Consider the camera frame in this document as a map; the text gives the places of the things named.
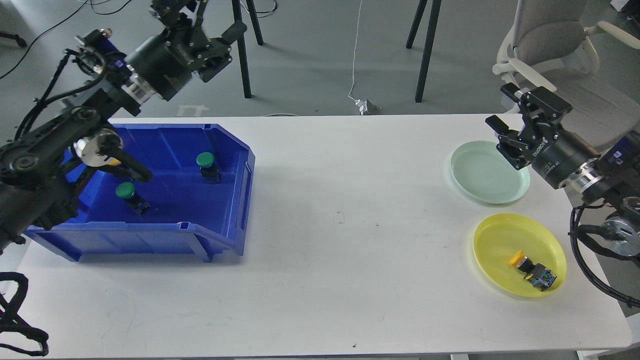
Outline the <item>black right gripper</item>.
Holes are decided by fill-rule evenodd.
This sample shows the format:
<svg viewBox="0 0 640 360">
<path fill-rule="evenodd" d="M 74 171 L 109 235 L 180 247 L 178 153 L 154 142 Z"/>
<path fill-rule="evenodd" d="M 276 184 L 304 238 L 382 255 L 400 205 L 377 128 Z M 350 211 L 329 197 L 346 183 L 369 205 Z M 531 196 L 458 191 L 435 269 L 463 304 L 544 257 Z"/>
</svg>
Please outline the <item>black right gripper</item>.
<svg viewBox="0 0 640 360">
<path fill-rule="evenodd" d="M 531 166 L 553 189 L 560 189 L 583 164 L 600 156 L 582 137 L 562 126 L 572 106 L 554 92 L 543 86 L 525 91 L 513 83 L 500 91 L 518 105 L 524 126 L 520 131 L 510 129 L 496 115 L 485 123 L 496 133 L 498 152 L 516 170 Z"/>
</svg>

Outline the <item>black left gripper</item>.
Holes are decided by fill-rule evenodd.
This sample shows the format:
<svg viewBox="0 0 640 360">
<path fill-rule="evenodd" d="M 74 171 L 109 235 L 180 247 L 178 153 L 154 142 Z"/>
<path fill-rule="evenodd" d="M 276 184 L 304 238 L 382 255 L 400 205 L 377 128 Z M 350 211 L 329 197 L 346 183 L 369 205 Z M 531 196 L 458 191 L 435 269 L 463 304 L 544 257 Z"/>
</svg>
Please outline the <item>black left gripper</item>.
<svg viewBox="0 0 640 360">
<path fill-rule="evenodd" d="M 199 0 L 153 0 L 150 13 L 164 26 L 127 57 L 133 71 L 165 101 L 171 100 L 191 79 L 192 72 L 207 83 L 231 61 L 231 46 L 247 30 L 234 22 L 220 37 L 208 38 L 185 13 L 196 14 Z"/>
</svg>

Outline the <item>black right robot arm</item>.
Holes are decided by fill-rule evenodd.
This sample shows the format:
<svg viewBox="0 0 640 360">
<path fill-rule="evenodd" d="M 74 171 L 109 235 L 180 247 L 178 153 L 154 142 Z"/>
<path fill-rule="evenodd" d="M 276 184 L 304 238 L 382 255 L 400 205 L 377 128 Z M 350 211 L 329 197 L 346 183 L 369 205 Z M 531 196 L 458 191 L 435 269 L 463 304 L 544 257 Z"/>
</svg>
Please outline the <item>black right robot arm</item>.
<svg viewBox="0 0 640 360">
<path fill-rule="evenodd" d="M 579 269 L 604 294 L 638 308 L 638 298 L 594 274 L 579 244 L 602 256 L 639 262 L 639 132 L 630 130 L 601 154 L 563 127 L 572 106 L 554 92 L 514 83 L 500 90 L 519 107 L 523 127 L 511 129 L 498 116 L 487 117 L 498 152 L 516 170 L 532 167 L 553 189 L 569 187 L 580 195 L 582 205 L 572 209 L 568 233 Z"/>
</svg>

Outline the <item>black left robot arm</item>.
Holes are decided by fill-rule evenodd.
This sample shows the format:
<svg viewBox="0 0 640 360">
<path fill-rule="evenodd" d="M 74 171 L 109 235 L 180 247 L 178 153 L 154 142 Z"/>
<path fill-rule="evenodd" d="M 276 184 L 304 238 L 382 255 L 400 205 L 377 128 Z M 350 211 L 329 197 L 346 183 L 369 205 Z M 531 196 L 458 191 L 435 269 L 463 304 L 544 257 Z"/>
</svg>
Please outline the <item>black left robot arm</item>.
<svg viewBox="0 0 640 360">
<path fill-rule="evenodd" d="M 79 36 L 1 148 L 1 249 L 26 238 L 71 262 L 93 255 L 242 255 L 255 157 L 217 124 L 112 125 L 152 96 L 208 82 L 243 41 L 239 16 L 202 29 L 205 0 L 154 0 L 160 34 L 126 55 L 109 29 Z"/>
</svg>

